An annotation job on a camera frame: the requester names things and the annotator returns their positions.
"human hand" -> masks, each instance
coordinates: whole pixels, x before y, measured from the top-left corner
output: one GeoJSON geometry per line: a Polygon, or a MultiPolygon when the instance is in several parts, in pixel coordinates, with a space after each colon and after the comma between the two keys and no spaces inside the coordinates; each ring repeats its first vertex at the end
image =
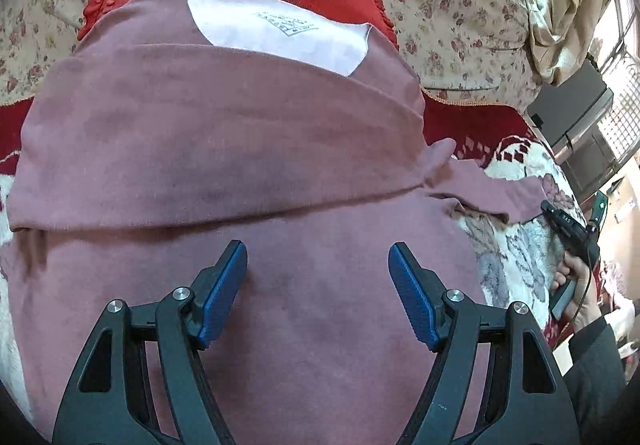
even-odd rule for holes
{"type": "Polygon", "coordinates": [[[587,265],[579,257],[571,255],[569,252],[564,252],[564,259],[558,265],[558,271],[554,274],[553,282],[551,283],[551,292],[557,290],[569,279],[577,280],[575,285],[574,298],[567,304],[564,310],[564,314],[569,317],[570,320],[574,319],[574,333],[580,331],[583,327],[591,324],[595,319],[601,316],[600,308],[598,307],[598,298],[596,296],[595,281],[591,281],[589,284],[590,270],[587,265]],[[578,305],[587,290],[587,295],[584,296],[584,302],[578,311],[578,305]]]}

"black sleeve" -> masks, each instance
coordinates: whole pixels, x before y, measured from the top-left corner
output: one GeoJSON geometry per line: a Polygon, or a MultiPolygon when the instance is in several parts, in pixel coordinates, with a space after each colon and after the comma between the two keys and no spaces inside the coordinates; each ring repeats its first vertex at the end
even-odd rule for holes
{"type": "Polygon", "coordinates": [[[622,395],[604,417],[604,425],[594,427],[581,445],[638,445],[640,442],[640,368],[636,369],[622,395]]]}
{"type": "Polygon", "coordinates": [[[574,337],[569,340],[569,352],[571,353],[574,364],[588,351],[589,347],[597,340],[606,327],[607,321],[604,317],[599,317],[587,327],[575,333],[574,337]]]}
{"type": "Polygon", "coordinates": [[[586,441],[594,429],[602,426],[604,415],[624,391],[625,373],[613,329],[602,317],[576,333],[569,345],[577,360],[574,358],[574,366],[564,375],[564,383],[574,405],[580,436],[586,441]],[[577,340],[572,348],[571,342],[581,336],[584,339],[577,340]]]}

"pink cloth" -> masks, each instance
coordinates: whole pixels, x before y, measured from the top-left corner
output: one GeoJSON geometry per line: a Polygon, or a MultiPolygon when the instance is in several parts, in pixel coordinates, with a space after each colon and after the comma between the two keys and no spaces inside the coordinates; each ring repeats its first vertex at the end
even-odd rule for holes
{"type": "MultiPolygon", "coordinates": [[[[105,304],[161,299],[235,238],[248,277],[202,361],[238,443],[398,439],[434,355],[404,314],[389,247],[406,241],[481,302],[452,210],[520,222],[545,196],[536,178],[493,180],[453,160],[452,140],[426,146],[415,73],[374,28],[368,43],[340,76],[212,46],[186,0],[133,0],[47,73],[8,200],[22,230],[0,248],[44,434],[105,304]]],[[[460,431],[483,381],[474,375],[460,431]]]]}

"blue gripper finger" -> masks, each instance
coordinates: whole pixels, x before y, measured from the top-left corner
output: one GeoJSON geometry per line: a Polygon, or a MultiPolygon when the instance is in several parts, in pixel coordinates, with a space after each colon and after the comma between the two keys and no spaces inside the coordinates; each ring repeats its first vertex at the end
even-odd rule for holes
{"type": "Polygon", "coordinates": [[[416,338],[427,344],[430,351],[436,353],[440,350],[441,339],[436,331],[435,309],[412,269],[412,265],[419,266],[417,261],[412,259],[413,262],[410,264],[402,255],[401,250],[404,249],[413,257],[404,243],[396,243],[389,249],[389,274],[391,274],[391,279],[396,286],[396,291],[400,296],[404,311],[409,317],[416,338]]]}
{"type": "Polygon", "coordinates": [[[246,266],[245,245],[241,241],[232,241],[214,266],[222,269],[216,270],[218,278],[202,306],[202,327],[196,337],[202,349],[208,348],[210,343],[220,337],[246,274],[246,266]]]}

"beige curtain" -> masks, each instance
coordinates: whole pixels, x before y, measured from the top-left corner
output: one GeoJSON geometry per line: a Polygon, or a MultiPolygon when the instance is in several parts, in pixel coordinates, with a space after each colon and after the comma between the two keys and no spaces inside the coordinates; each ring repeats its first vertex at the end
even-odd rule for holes
{"type": "Polygon", "coordinates": [[[584,62],[608,0],[527,0],[529,42],[543,80],[560,85],[584,62]]]}

